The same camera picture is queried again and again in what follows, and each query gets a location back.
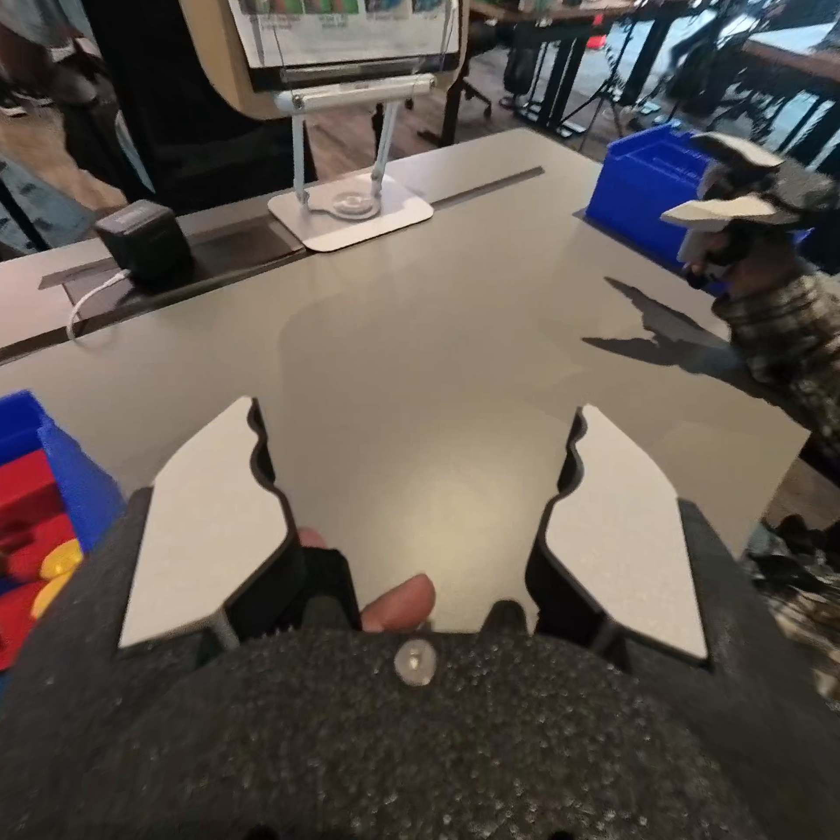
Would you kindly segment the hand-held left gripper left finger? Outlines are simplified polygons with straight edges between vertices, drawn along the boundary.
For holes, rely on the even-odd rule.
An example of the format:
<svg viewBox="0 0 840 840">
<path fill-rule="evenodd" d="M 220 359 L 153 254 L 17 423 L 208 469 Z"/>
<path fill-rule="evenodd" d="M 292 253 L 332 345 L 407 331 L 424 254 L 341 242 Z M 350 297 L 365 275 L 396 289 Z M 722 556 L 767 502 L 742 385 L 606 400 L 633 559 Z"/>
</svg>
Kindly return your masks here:
<svg viewBox="0 0 840 840">
<path fill-rule="evenodd" d="M 200 633 L 235 649 L 278 629 L 305 582 L 259 402 L 242 396 L 154 478 L 119 649 Z"/>
</svg>

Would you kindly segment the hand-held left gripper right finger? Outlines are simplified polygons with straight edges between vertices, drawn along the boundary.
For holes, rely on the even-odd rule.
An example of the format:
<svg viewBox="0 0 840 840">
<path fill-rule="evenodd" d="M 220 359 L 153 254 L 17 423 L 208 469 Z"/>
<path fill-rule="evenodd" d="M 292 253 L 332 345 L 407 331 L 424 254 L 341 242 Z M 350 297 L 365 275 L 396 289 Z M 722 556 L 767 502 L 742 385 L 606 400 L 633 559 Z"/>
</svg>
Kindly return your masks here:
<svg viewBox="0 0 840 840">
<path fill-rule="evenodd" d="M 525 582 L 538 634 L 600 654 L 631 640 L 688 662 L 708 660 L 677 491 L 592 404 L 575 412 Z"/>
</svg>

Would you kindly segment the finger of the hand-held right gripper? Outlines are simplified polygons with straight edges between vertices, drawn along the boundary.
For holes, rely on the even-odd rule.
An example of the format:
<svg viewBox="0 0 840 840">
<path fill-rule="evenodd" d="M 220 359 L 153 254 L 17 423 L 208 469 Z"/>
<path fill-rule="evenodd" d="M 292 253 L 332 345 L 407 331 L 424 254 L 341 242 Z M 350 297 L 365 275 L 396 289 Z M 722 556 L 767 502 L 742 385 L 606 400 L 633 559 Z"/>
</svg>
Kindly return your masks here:
<svg viewBox="0 0 840 840">
<path fill-rule="evenodd" d="M 692 200 L 665 211 L 659 219 L 699 232 L 720 232 L 733 222 L 797 228 L 797 215 L 755 193 L 724 200 Z"/>
<path fill-rule="evenodd" d="M 696 133 L 692 146 L 731 169 L 778 170 L 784 158 L 750 140 L 719 132 Z"/>
</svg>

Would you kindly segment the blue plastic bin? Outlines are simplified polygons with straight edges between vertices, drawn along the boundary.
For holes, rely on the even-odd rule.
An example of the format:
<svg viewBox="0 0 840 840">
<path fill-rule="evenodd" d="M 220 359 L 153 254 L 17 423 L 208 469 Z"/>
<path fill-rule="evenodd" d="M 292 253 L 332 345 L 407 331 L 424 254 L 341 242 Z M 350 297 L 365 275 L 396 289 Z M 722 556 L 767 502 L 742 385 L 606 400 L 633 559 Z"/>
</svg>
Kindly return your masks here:
<svg viewBox="0 0 840 840">
<path fill-rule="evenodd" d="M 681 269 L 679 247 L 685 232 L 659 218 L 695 198 L 708 165 L 717 162 L 692 146 L 696 133 L 705 132 L 679 131 L 669 123 L 611 143 L 585 219 L 661 266 Z M 788 155 L 779 156 L 804 168 Z M 838 184 L 836 177 L 827 176 Z"/>
<path fill-rule="evenodd" d="M 29 391 L 1 399 L 1 468 L 43 450 L 59 493 L 88 556 L 122 515 L 124 501 L 116 481 L 95 464 Z"/>
</svg>

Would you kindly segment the pile of colourful toy blocks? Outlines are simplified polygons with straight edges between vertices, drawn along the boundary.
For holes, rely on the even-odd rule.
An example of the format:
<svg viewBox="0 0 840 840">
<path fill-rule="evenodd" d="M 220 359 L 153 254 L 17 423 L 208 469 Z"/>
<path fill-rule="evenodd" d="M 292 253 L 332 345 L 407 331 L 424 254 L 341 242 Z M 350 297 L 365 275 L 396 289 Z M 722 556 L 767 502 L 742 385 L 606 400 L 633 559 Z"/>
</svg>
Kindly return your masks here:
<svg viewBox="0 0 840 840">
<path fill-rule="evenodd" d="M 1 673 L 83 558 L 47 456 L 39 449 L 1 468 Z"/>
</svg>

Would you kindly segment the person's right forearm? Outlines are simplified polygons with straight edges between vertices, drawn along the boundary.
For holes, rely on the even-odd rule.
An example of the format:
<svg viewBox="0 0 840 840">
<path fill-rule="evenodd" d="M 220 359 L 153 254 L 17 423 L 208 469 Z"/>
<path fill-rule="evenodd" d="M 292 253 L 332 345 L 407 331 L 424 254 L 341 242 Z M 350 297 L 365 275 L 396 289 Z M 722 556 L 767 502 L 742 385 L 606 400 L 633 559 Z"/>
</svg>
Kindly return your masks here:
<svg viewBox="0 0 840 840">
<path fill-rule="evenodd" d="M 839 302 L 823 275 L 802 275 L 783 285 L 711 307 L 752 377 L 783 396 L 805 421 L 815 447 L 838 467 Z"/>
</svg>

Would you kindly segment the person's right hand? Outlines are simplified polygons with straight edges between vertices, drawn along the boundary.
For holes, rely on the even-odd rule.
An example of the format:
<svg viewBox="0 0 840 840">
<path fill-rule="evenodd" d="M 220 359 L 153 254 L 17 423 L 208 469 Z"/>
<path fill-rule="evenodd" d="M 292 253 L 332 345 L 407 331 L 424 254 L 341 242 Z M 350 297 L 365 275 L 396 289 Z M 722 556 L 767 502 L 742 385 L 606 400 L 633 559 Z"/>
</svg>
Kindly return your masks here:
<svg viewBox="0 0 840 840">
<path fill-rule="evenodd" d="M 715 304 L 778 291 L 810 273 L 796 252 L 792 234 L 775 228 L 758 232 L 744 254 L 722 267 L 721 294 Z"/>
</svg>

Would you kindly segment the person's left hand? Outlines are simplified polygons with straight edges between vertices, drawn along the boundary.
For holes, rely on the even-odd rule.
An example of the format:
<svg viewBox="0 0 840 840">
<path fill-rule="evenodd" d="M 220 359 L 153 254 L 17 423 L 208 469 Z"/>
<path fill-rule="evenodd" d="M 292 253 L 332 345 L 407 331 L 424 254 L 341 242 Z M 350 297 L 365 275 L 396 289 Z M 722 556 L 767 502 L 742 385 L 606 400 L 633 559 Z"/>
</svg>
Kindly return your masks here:
<svg viewBox="0 0 840 840">
<path fill-rule="evenodd" d="M 366 633 L 410 632 L 431 616 L 436 590 L 426 573 L 414 574 L 360 610 L 350 566 L 343 554 L 328 546 L 312 528 L 300 528 L 298 537 L 314 573 L 317 591 L 330 594 L 342 608 L 350 609 L 353 628 Z"/>
</svg>

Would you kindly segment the black tripod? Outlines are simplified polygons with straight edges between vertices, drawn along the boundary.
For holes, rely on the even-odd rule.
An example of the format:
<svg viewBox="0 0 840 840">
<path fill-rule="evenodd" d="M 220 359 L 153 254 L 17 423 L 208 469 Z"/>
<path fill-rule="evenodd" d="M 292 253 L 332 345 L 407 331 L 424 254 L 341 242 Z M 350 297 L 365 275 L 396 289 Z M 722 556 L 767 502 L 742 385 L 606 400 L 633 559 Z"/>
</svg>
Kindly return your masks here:
<svg viewBox="0 0 840 840">
<path fill-rule="evenodd" d="M 622 96 L 625 85 L 621 72 L 622 63 L 632 37 L 633 31 L 630 29 L 617 52 L 612 50 L 609 45 L 606 45 L 607 75 L 588 99 L 585 99 L 579 107 L 569 111 L 563 117 L 563 130 L 570 133 L 570 136 L 573 138 L 581 137 L 581 146 L 585 144 L 586 138 L 601 117 L 604 117 L 612 124 L 614 134 L 619 140 L 626 136 L 621 117 L 622 107 L 619 106 L 618 101 Z M 577 117 L 587 109 L 591 109 L 590 121 L 584 126 L 578 122 Z"/>
</svg>

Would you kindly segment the person's plaid shirt torso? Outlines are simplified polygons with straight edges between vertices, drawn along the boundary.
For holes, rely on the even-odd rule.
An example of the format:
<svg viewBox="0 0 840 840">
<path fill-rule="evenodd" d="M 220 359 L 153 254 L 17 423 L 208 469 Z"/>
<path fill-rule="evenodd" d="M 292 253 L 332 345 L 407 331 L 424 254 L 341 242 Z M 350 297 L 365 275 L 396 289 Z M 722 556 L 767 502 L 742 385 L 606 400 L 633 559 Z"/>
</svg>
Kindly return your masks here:
<svg viewBox="0 0 840 840">
<path fill-rule="evenodd" d="M 839 712 L 839 521 L 761 521 L 742 556 L 782 632 L 805 656 L 817 693 Z"/>
</svg>

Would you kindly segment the black power adapter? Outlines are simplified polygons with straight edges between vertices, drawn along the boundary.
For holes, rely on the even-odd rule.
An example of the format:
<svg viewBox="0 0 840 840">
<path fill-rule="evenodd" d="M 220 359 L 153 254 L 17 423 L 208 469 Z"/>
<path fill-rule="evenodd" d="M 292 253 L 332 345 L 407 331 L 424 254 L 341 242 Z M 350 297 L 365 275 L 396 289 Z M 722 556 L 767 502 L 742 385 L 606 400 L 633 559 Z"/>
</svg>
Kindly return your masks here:
<svg viewBox="0 0 840 840">
<path fill-rule="evenodd" d="M 143 294 L 175 289 L 193 278 L 193 252 L 167 206 L 140 199 L 100 218 L 93 230 Z"/>
</svg>

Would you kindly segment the tablet with instruction screen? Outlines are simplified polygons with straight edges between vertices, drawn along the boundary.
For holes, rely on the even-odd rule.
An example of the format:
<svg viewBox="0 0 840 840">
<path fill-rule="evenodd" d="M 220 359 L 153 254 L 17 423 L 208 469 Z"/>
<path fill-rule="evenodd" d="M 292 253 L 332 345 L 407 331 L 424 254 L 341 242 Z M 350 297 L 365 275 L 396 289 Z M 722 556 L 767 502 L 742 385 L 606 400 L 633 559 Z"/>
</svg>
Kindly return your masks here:
<svg viewBox="0 0 840 840">
<path fill-rule="evenodd" d="M 257 92 L 457 71 L 458 1 L 229 1 Z"/>
</svg>

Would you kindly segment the black mesh chair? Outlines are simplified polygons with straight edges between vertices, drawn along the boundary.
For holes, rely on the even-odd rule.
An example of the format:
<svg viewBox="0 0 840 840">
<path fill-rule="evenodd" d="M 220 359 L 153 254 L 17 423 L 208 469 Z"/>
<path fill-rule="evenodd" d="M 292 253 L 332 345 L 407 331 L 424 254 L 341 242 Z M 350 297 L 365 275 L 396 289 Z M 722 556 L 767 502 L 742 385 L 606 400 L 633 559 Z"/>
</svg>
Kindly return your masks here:
<svg viewBox="0 0 840 840">
<path fill-rule="evenodd" d="M 292 187 L 291 121 L 258 121 L 223 100 L 179 2 L 82 6 L 154 201 L 184 215 Z"/>
</svg>

